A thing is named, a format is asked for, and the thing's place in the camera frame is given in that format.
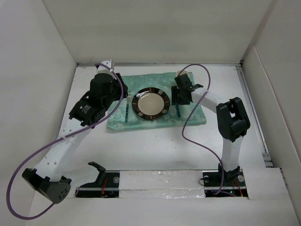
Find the knife with green handle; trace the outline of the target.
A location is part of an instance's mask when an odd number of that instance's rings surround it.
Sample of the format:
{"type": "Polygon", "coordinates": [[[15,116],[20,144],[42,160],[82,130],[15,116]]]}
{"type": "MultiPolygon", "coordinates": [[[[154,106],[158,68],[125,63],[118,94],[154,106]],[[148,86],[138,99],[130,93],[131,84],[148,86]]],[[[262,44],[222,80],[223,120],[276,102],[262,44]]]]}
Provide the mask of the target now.
{"type": "Polygon", "coordinates": [[[180,118],[181,117],[181,113],[180,113],[179,106],[176,105],[175,107],[176,107],[177,116],[178,116],[178,118],[180,118]]]}

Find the fork with green handle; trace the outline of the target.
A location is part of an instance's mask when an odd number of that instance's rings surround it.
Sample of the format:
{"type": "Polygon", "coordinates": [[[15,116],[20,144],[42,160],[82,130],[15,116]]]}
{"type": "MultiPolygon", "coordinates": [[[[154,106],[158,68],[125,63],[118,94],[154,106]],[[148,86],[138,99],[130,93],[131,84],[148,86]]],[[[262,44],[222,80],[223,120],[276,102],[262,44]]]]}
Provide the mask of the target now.
{"type": "Polygon", "coordinates": [[[125,115],[125,123],[128,121],[128,111],[129,111],[129,104],[131,100],[131,90],[128,90],[127,94],[127,105],[126,105],[126,115],[125,115]]]}

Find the yellow ceramic mug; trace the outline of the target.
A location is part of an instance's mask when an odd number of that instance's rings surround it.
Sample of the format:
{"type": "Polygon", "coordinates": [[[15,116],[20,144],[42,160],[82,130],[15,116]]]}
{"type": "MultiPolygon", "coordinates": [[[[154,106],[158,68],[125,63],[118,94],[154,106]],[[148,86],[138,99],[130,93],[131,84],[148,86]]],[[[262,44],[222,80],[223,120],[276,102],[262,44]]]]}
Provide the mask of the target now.
{"type": "Polygon", "coordinates": [[[183,70],[183,71],[177,71],[175,76],[178,77],[180,75],[187,75],[189,76],[189,72],[187,72],[186,70],[183,70]]]}

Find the green satin cloth placemat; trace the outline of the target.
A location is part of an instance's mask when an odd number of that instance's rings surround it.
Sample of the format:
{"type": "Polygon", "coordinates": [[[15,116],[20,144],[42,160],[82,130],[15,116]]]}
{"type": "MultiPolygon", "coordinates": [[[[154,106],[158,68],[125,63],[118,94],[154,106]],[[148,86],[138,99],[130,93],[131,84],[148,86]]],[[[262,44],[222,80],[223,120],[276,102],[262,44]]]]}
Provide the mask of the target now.
{"type": "Polygon", "coordinates": [[[123,76],[122,80],[131,94],[130,100],[112,103],[107,128],[121,131],[206,124],[201,105],[196,102],[189,105],[173,104],[175,79],[175,72],[123,76]]]}

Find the dark rimmed dinner plate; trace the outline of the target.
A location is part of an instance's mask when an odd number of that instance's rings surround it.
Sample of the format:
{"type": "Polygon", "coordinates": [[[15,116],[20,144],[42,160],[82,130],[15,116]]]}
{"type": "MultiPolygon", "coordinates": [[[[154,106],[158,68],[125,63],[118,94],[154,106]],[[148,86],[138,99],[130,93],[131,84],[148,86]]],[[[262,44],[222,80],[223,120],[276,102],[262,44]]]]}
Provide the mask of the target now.
{"type": "Polygon", "coordinates": [[[170,108],[169,96],[161,89],[148,87],[138,91],[132,99],[134,113],[144,120],[157,120],[170,108]]]}

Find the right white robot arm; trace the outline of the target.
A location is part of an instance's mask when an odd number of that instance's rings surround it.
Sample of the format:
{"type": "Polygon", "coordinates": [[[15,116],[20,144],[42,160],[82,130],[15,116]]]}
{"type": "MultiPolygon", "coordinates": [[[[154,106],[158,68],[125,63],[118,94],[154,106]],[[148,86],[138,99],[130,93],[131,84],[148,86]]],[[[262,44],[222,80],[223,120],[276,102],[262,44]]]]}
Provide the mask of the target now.
{"type": "Polygon", "coordinates": [[[222,98],[200,84],[193,85],[187,72],[178,73],[176,86],[172,86],[172,104],[195,106],[189,114],[184,127],[199,105],[216,114],[217,126],[223,137],[222,157],[219,158],[217,179],[227,186],[234,181],[240,171],[239,153],[244,136],[250,128],[250,121],[241,98],[222,98]]]}

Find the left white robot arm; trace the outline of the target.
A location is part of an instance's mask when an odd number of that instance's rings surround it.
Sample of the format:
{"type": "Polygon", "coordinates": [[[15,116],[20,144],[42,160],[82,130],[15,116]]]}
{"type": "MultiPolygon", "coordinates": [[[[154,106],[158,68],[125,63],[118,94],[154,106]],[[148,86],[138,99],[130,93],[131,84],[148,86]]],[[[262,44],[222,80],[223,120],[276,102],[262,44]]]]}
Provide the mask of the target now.
{"type": "Polygon", "coordinates": [[[59,142],[51,146],[34,168],[26,168],[22,178],[52,203],[62,202],[71,189],[72,179],[63,175],[71,155],[95,124],[104,120],[111,104],[125,98],[126,92],[127,86],[119,73],[95,75],[89,91],[70,111],[59,142]]]}

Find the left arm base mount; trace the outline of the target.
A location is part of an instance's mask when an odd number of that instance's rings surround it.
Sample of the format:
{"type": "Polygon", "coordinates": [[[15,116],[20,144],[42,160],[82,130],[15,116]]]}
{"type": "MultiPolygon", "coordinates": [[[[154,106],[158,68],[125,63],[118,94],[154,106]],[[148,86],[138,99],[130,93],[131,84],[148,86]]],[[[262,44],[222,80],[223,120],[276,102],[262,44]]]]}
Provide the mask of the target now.
{"type": "Polygon", "coordinates": [[[76,186],[75,197],[77,198],[118,198],[119,197],[119,171],[107,171],[103,166],[92,161],[88,165],[96,174],[87,182],[80,182],[76,186]]]}

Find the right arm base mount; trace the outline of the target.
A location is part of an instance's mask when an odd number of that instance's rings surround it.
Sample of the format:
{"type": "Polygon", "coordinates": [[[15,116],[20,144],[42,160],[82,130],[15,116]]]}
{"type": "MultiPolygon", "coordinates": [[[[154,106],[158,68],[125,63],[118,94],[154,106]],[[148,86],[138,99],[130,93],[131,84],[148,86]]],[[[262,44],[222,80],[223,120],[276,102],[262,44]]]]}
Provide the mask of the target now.
{"type": "Polygon", "coordinates": [[[209,197],[248,197],[246,181],[243,171],[240,170],[234,173],[233,176],[225,178],[221,186],[222,175],[218,170],[202,171],[202,178],[199,184],[204,187],[206,198],[209,197]]]}

